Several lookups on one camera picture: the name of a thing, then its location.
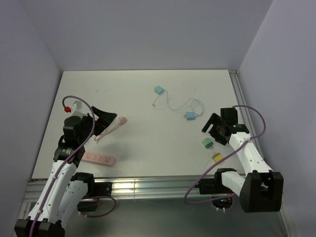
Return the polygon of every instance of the white tabletop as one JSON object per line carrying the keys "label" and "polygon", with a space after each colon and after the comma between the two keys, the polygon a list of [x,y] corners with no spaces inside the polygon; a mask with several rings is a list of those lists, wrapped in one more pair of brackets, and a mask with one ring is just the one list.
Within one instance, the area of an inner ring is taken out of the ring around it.
{"label": "white tabletop", "polygon": [[[179,107],[190,98],[201,100],[203,116],[187,121],[183,114],[191,110],[190,104],[184,107],[183,113],[177,114],[168,108],[166,94],[153,107],[157,85],[168,90],[172,107]],[[212,152],[225,156],[233,151],[229,145],[218,143],[214,143],[213,150],[206,149],[202,140],[210,136],[201,132],[212,113],[220,114],[220,108],[237,104],[227,70],[64,72],[33,172],[34,179],[49,176],[54,152],[63,134],[63,122],[69,116],[61,105],[66,95],[81,97],[100,110],[128,119],[99,143],[91,138],[85,145],[86,151],[115,156],[115,165],[82,161],[78,172],[118,178],[199,175],[214,163]],[[71,106],[73,102],[68,99],[66,105]],[[88,108],[84,107],[83,111],[89,113]],[[244,173],[236,155],[218,166],[223,167]]]}

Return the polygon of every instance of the pink object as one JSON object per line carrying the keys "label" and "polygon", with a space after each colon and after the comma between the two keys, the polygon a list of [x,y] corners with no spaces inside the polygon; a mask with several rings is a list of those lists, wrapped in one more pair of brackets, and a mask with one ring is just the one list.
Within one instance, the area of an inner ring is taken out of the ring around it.
{"label": "pink object", "polygon": [[110,166],[113,166],[115,163],[115,157],[94,152],[85,152],[81,160]]}
{"label": "pink object", "polygon": [[99,136],[95,137],[94,140],[96,142],[100,141],[102,137],[108,135],[109,133],[113,132],[115,129],[117,129],[119,126],[123,125],[124,123],[127,122],[127,118],[125,117],[120,117],[119,122],[117,125],[115,125],[110,131],[105,130],[104,133],[101,133]]}

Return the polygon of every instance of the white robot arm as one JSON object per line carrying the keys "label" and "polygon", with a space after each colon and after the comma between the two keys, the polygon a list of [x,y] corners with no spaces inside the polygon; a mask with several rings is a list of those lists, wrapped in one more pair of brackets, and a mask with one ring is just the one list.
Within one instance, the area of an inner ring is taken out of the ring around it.
{"label": "white robot arm", "polygon": [[260,156],[250,140],[247,127],[238,124],[237,110],[222,108],[220,117],[212,114],[202,132],[206,132],[211,124],[213,127],[209,134],[215,141],[222,145],[229,143],[235,151],[242,147],[237,155],[246,174],[246,178],[243,178],[234,169],[218,169],[215,173],[215,183],[238,195],[244,212],[279,211],[283,177],[281,173],[273,172]]}
{"label": "white robot arm", "polygon": [[96,136],[101,134],[117,114],[103,112],[92,106],[91,111],[98,116],[93,121],[89,114],[81,112],[80,101],[76,101],[67,110],[72,114],[65,119],[64,134],[58,142],[50,176],[27,219],[17,220],[14,227],[17,237],[64,237],[67,222],[78,203],[84,196],[90,197],[93,192],[93,175],[76,173],[85,152],[83,144],[91,132]]}

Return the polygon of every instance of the power strip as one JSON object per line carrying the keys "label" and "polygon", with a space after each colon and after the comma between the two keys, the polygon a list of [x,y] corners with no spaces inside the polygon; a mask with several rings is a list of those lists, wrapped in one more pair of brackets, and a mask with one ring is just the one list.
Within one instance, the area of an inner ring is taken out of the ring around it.
{"label": "power strip", "polygon": [[94,152],[85,152],[81,160],[109,166],[113,166],[115,163],[115,157]]}

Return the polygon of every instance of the white wall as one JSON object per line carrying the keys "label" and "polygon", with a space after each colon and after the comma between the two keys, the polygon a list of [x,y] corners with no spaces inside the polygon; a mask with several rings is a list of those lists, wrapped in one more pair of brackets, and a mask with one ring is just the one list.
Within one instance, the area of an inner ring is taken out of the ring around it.
{"label": "white wall", "polygon": [[237,69],[272,0],[20,0],[60,68]]}
{"label": "white wall", "polygon": [[284,175],[285,200],[301,237],[316,232],[315,12],[315,0],[274,0],[239,74],[249,105],[267,120],[262,149]]}
{"label": "white wall", "polygon": [[1,236],[8,237],[38,155],[60,71],[18,0],[0,1],[0,32],[0,229]]}

